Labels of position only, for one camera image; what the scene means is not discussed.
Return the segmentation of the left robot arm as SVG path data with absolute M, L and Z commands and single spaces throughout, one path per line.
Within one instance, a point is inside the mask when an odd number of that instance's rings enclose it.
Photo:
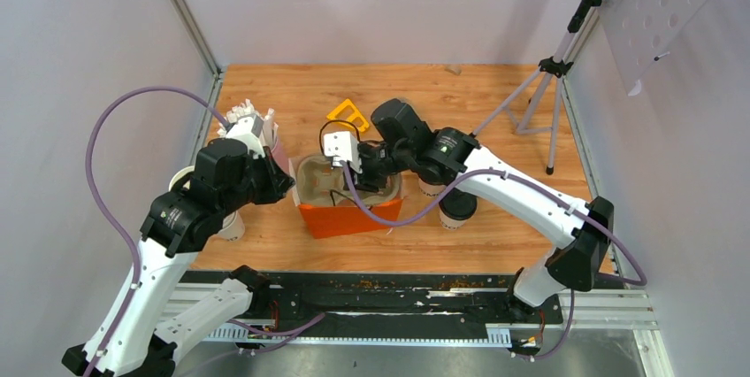
M 225 218 L 247 204 L 276 204 L 294 179 L 269 148 L 217 139 L 199 150 L 195 168 L 151 204 L 134 262 L 115 306 L 88 342 L 69 348 L 63 365 L 76 376 L 171 376 L 207 335 L 245 313 L 264 316 L 269 280 L 242 265 L 217 289 L 177 316 L 162 313 L 186 270 Z

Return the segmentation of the single cardboard cup carrier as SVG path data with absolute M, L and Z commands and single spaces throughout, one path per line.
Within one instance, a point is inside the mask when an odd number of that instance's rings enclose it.
M 316 207 L 335 207 L 347 201 L 354 203 L 354 197 L 348 190 L 342 170 L 331 168 L 328 160 L 322 155 L 310 155 L 299 158 L 290 166 L 295 179 L 293 199 L 296 205 L 307 204 Z M 357 194 L 368 207 L 395 200 L 402 190 L 402 178 L 391 176 L 385 188 L 376 192 L 357 190 Z

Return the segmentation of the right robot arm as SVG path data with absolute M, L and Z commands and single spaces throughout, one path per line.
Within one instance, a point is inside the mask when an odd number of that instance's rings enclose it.
M 562 289 L 593 288 L 610 245 L 614 205 L 554 190 L 508 165 L 475 135 L 454 127 L 432 129 L 410 104 L 394 98 L 371 115 L 379 142 L 354 148 L 351 180 L 362 189 L 381 187 L 405 171 L 449 191 L 475 196 L 521 219 L 552 244 L 535 265 L 517 274 L 505 297 L 507 314 L 527 321 Z

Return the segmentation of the orange and white paper bag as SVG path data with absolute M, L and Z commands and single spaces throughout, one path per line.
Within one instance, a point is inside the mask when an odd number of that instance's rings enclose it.
M 302 156 L 289 159 L 289 170 L 290 166 L 295 163 L 299 158 L 305 158 Z M 396 221 L 401 212 L 403 204 L 403 189 L 401 194 L 395 200 L 385 202 L 383 204 L 375 205 L 373 207 L 367 207 L 371 212 L 376 214 L 385 220 Z M 370 232 L 380 229 L 385 229 L 386 226 L 378 223 L 377 221 L 369 218 L 364 212 L 362 212 L 358 206 L 354 203 L 347 201 L 344 205 L 335 207 L 316 207 L 307 204 L 296 205 L 298 212 L 302 216 L 306 227 L 310 234 L 316 239 L 329 238 L 340 235 L 353 235 L 363 232 Z

